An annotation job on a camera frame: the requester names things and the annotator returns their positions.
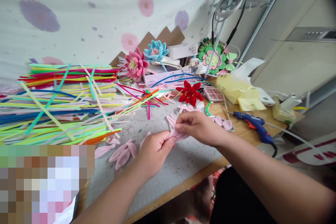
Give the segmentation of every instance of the blue flower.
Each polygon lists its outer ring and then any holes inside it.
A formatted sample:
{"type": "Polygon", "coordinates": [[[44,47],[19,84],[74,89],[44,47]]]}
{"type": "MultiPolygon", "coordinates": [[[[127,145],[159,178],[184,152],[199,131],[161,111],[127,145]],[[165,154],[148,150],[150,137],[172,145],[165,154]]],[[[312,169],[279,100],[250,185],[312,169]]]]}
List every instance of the blue flower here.
{"type": "Polygon", "coordinates": [[[149,49],[145,49],[145,58],[149,62],[161,61],[168,54],[166,43],[152,40],[152,44],[148,44],[149,49]]]}

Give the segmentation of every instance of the red flower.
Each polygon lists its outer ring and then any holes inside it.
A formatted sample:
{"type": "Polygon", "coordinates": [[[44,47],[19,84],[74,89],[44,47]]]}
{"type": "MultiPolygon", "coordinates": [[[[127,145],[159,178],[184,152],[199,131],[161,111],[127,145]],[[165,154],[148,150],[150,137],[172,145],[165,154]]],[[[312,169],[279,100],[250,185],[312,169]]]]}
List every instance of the red flower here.
{"type": "Polygon", "coordinates": [[[195,85],[191,86],[189,82],[184,81],[184,87],[176,88],[177,91],[182,92],[183,95],[180,97],[179,102],[190,103],[193,106],[196,106],[196,99],[203,101],[203,97],[197,90],[201,87],[201,84],[197,82],[195,85]]]}

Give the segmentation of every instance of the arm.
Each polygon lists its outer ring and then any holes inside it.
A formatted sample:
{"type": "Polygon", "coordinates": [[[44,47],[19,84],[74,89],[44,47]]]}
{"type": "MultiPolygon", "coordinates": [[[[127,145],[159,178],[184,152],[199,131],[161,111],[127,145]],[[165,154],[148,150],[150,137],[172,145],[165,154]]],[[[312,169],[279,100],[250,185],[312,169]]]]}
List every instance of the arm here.
{"type": "Polygon", "coordinates": [[[135,160],[74,220],[74,224],[123,223],[139,189],[162,168],[176,139],[169,131],[146,137],[135,160]]]}
{"type": "Polygon", "coordinates": [[[267,156],[200,112],[180,114],[175,129],[217,148],[276,222],[328,221],[336,203],[336,193],[330,189],[267,156]]]}

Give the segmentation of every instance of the hand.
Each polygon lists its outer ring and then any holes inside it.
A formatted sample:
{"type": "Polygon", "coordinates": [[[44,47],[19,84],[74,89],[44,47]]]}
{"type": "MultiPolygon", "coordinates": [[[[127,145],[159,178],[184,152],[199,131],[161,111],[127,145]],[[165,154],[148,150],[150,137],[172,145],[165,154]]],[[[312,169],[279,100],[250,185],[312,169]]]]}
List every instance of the hand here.
{"type": "Polygon", "coordinates": [[[135,158],[137,169],[147,180],[154,177],[163,164],[176,142],[176,138],[169,138],[169,131],[161,131],[147,136],[135,158]]]}
{"type": "Polygon", "coordinates": [[[212,147],[220,146],[229,134],[199,111],[181,113],[176,120],[175,129],[212,147]]]}

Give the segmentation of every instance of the black cable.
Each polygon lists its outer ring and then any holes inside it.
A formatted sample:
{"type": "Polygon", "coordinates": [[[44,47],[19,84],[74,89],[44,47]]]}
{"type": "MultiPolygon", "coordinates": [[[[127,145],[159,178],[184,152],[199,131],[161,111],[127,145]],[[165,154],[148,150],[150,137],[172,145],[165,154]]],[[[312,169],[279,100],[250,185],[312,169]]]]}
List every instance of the black cable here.
{"type": "Polygon", "coordinates": [[[240,23],[240,20],[241,20],[241,18],[242,18],[242,16],[243,16],[243,13],[244,13],[244,10],[245,10],[245,3],[246,3],[246,1],[244,1],[243,9],[241,10],[241,13],[240,13],[240,17],[239,17],[239,19],[238,19],[238,22],[237,22],[236,26],[234,27],[234,29],[232,30],[232,32],[231,32],[229,38],[227,39],[227,42],[226,42],[227,45],[230,44],[231,39],[233,38],[233,36],[234,36],[235,33],[236,33],[237,27],[238,27],[238,25],[239,25],[239,23],[240,23]]]}
{"type": "Polygon", "coordinates": [[[274,149],[274,153],[272,155],[272,158],[274,158],[278,153],[278,147],[275,145],[275,143],[270,143],[270,145],[272,145],[272,147],[274,149]]]}
{"type": "MultiPolygon", "coordinates": [[[[225,48],[224,48],[224,51],[225,51],[225,49],[229,46],[229,44],[230,44],[230,42],[231,42],[231,39],[232,39],[233,36],[235,35],[235,32],[236,32],[236,30],[237,30],[237,27],[238,27],[238,25],[239,25],[239,23],[240,23],[240,20],[241,20],[243,14],[244,14],[245,3],[246,3],[246,1],[244,0],[243,9],[241,10],[240,17],[239,17],[239,19],[238,19],[238,21],[237,21],[236,26],[235,26],[234,29],[232,30],[232,32],[231,32],[229,38],[227,39],[227,42],[226,42],[226,46],[225,46],[225,48]]],[[[214,30],[214,24],[213,24],[213,23],[214,23],[214,19],[215,19],[215,14],[216,14],[216,11],[213,13],[213,16],[212,16],[211,40],[212,40],[212,49],[213,49],[213,51],[216,53],[216,50],[214,49],[214,46],[215,46],[215,40],[214,40],[214,31],[213,31],[213,30],[214,30]]],[[[216,55],[218,56],[218,62],[217,62],[217,66],[216,66],[216,68],[213,69],[211,72],[209,71],[209,73],[208,73],[204,78],[207,78],[207,76],[208,76],[209,74],[212,74],[212,73],[213,73],[214,71],[216,71],[216,69],[218,68],[218,64],[219,64],[219,59],[220,59],[220,57],[219,57],[219,55],[218,55],[217,53],[216,53],[216,55]]]]}
{"type": "Polygon", "coordinates": [[[214,19],[215,19],[215,13],[216,11],[213,13],[212,15],[212,23],[211,23],[211,27],[212,27],[212,30],[211,30],[211,41],[212,41],[212,48],[214,47],[214,44],[215,44],[215,39],[214,39],[214,19]]]}

